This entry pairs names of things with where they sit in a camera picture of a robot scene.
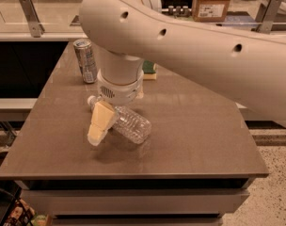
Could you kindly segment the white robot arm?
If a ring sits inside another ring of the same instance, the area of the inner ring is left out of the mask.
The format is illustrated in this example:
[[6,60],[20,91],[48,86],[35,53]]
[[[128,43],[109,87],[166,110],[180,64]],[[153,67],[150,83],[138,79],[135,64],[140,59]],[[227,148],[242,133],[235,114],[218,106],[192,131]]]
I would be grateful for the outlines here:
[[286,38],[173,19],[161,0],[83,0],[79,18],[108,103],[136,97],[149,60],[286,128]]

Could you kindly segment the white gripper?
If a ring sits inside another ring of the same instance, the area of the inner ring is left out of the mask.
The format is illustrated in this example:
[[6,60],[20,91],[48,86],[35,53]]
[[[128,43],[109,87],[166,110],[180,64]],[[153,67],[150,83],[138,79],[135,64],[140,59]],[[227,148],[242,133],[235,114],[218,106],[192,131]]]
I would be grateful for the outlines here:
[[143,71],[134,83],[115,85],[106,81],[101,72],[97,74],[98,94],[104,99],[94,105],[87,140],[93,146],[98,146],[105,138],[108,130],[117,120],[117,112],[112,105],[127,105],[134,99],[143,99]]

